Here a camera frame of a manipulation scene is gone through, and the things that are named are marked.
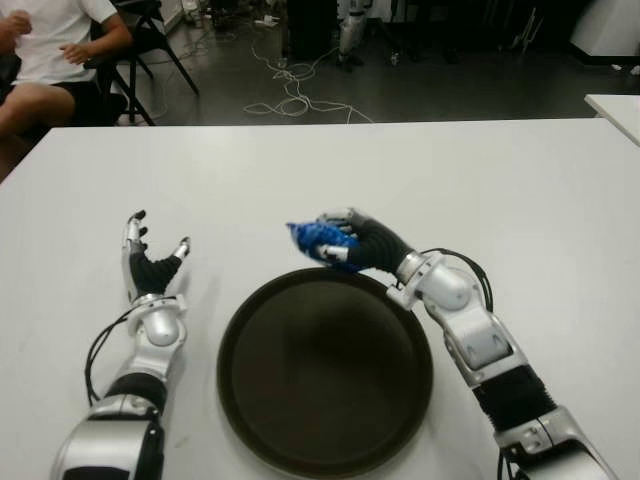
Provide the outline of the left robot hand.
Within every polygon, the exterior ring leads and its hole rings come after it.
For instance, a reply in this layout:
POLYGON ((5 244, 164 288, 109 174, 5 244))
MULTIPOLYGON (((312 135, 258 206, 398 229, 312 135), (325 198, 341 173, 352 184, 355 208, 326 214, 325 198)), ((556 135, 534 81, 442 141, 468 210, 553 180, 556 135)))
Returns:
POLYGON ((148 229, 142 225, 145 210, 134 212, 124 227, 121 265, 128 299, 135 303, 147 295, 164 295, 167 287, 191 251, 191 238, 182 238, 168 256, 151 260, 143 237, 148 229))

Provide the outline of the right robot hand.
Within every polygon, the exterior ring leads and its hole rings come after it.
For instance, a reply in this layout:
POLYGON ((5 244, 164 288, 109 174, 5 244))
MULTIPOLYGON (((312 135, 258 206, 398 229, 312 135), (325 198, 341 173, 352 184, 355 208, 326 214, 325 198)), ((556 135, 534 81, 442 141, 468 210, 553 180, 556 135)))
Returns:
POLYGON ((415 253, 389 227, 354 207, 325 211, 317 220, 337 227, 358 242, 355 246, 329 243, 318 246, 319 258, 331 267, 355 271, 374 268, 397 274, 405 259, 415 253))

